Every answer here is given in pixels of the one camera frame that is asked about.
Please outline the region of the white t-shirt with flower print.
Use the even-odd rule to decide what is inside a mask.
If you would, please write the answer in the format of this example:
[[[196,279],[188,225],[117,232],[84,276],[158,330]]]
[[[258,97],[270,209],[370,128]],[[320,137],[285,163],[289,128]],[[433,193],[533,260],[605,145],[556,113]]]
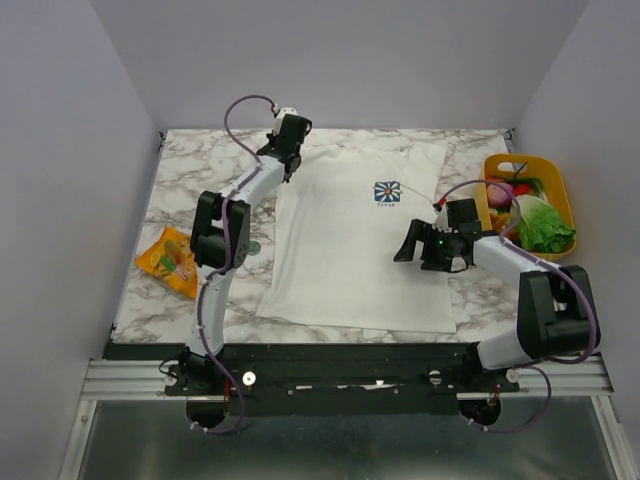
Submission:
[[[276,200],[271,286],[257,313],[297,324],[455,331],[446,275],[396,263],[410,223],[432,222],[446,158],[439,145],[404,151],[309,151]]]

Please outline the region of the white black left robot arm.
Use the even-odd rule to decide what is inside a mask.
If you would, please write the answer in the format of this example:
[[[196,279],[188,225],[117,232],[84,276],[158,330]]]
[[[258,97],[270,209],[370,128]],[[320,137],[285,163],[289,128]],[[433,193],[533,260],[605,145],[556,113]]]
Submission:
[[[219,367],[224,317],[236,271],[249,252],[251,210],[290,180],[301,165],[300,150],[312,122],[294,108],[275,114],[256,165],[225,190],[203,192],[197,202],[190,249],[198,267],[198,293],[191,336],[179,357],[180,375],[201,395],[214,393],[229,373]]]

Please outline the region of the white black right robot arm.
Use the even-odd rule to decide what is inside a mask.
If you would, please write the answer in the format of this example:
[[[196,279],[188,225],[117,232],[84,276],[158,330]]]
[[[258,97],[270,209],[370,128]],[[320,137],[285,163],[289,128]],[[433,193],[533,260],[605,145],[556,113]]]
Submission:
[[[577,354],[588,356],[600,341],[589,277],[581,267],[561,267],[521,250],[491,230],[484,230],[472,199],[436,207],[428,223],[411,221],[396,262],[414,259],[422,245],[421,268],[455,272],[456,259],[480,267],[514,286],[518,293],[515,326],[471,347],[472,360],[460,367],[460,379],[480,392],[496,380],[496,370]]]

